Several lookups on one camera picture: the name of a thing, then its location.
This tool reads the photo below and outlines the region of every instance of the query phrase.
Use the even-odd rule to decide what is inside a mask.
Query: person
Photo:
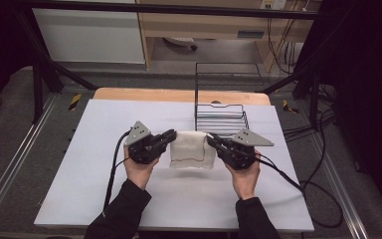
[[[124,149],[124,158],[128,150]],[[154,165],[138,164],[126,160],[123,164],[127,180],[123,183],[113,202],[87,228],[85,239],[131,239],[141,219],[141,213],[151,199],[145,190]],[[232,174],[232,184],[239,197],[236,212],[239,223],[238,237],[241,238],[280,238],[270,221],[255,188],[260,174],[260,164],[253,163],[248,169],[234,170],[226,167]]]

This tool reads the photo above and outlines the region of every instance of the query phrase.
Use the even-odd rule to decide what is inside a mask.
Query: black sleeve
[[[150,199],[147,191],[127,179],[113,202],[87,228],[85,239],[131,239]]]
[[[253,197],[239,200],[236,204],[238,223],[240,226],[239,238],[281,238],[275,226],[269,219],[260,198]]]

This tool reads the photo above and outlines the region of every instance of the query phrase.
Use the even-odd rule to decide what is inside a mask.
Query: white table
[[[193,103],[90,100],[75,136],[52,183],[35,224],[45,227],[86,227],[102,211],[114,149],[119,137],[137,120],[153,134],[170,128],[194,129]],[[274,107],[245,105],[250,129],[275,143],[258,150],[297,181]],[[169,147],[154,167],[147,191],[141,230],[230,231],[238,229],[237,195],[221,159],[215,168],[170,169]],[[126,175],[121,165],[114,198]],[[300,192],[278,173],[262,166],[256,188],[270,219],[282,232],[312,231]]]

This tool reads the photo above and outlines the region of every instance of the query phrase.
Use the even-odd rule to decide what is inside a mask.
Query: gray floor
[[[81,75],[87,80],[105,87],[128,88],[169,88],[193,89],[195,62],[254,62],[260,63],[254,43],[246,41],[197,41],[199,49],[191,52],[186,48],[171,46],[162,40],[156,42],[153,69],[133,70],[126,73],[88,72]],[[283,77],[278,72],[263,72],[263,88]],[[27,134],[33,118],[32,76],[29,71],[20,71],[13,76],[10,84],[1,94],[0,108],[0,176],[5,171],[12,156]],[[248,82],[259,83],[254,79]],[[38,203],[46,196],[59,164],[64,157],[64,150],[69,146],[69,138],[81,118],[87,99],[93,92],[79,90],[71,81],[64,93],[57,96],[57,101],[48,122],[40,132],[37,141],[29,152],[23,166],[17,174],[11,188],[0,206],[0,238],[46,238],[46,235],[82,235],[84,230],[48,230],[33,225],[40,208]],[[287,92],[292,84],[279,93],[271,95],[272,104],[277,107],[283,128],[305,125],[301,114],[285,112],[283,99],[297,107]],[[219,90],[253,91],[253,88],[234,88]],[[75,92],[83,96],[75,111],[68,111]],[[370,238],[382,238],[382,198],[371,177],[358,173],[354,161],[341,135],[338,125],[331,124],[325,129],[327,152],[338,169],[352,201],[359,213]],[[288,149],[299,179],[303,180],[314,169],[318,153],[311,137],[305,137],[288,144]],[[315,182],[330,191],[328,179],[323,170],[314,178]],[[333,203],[321,192],[309,188],[307,201],[311,216],[319,221],[333,223],[337,219],[337,210]],[[284,235],[298,238],[299,235]],[[307,238],[351,238],[346,224],[335,229],[326,229],[315,225],[313,233],[305,233]]]

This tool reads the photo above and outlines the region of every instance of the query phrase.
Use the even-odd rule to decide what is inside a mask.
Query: white fabric
[[[202,131],[177,131],[170,143],[170,168],[197,167],[212,169],[216,150],[207,143]]]

